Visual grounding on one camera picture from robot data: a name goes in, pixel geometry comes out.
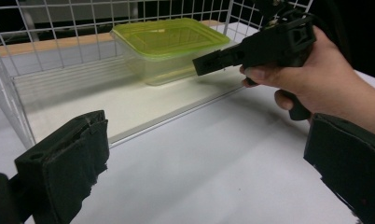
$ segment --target green plastic container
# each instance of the green plastic container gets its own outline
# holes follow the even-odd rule
[[[196,74],[192,60],[229,43],[229,38],[192,19],[115,26],[126,64],[146,84],[161,85]]]

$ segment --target wire mesh cage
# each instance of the wire mesh cage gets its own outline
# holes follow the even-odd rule
[[[289,3],[307,12],[312,2],[294,0]],[[128,72],[120,63],[123,50],[109,32],[118,24],[179,18],[200,21],[228,36],[232,43],[241,42],[264,22],[251,0],[0,1],[0,107],[24,145],[31,147],[64,120],[76,116],[65,112],[84,107],[73,100],[89,96],[81,104],[95,106],[85,109],[121,102],[122,108],[110,106],[108,109],[115,117],[120,110],[136,108],[132,95],[144,93],[129,88],[114,92],[115,95],[124,95],[125,99],[114,99],[113,95],[106,93],[106,90],[118,91],[118,86],[132,83],[129,77],[118,75]],[[195,104],[170,108],[173,113],[151,117],[145,121],[146,125],[135,123],[128,131],[123,131],[124,134],[111,136],[111,143],[238,87],[233,83],[211,97],[195,99]],[[144,112],[131,110],[132,114],[150,111],[147,101],[141,103],[146,105]],[[66,105],[69,107],[63,111],[49,112],[50,108]],[[124,121],[132,119],[125,114],[120,116]],[[110,123],[123,125],[122,120],[110,120]]]

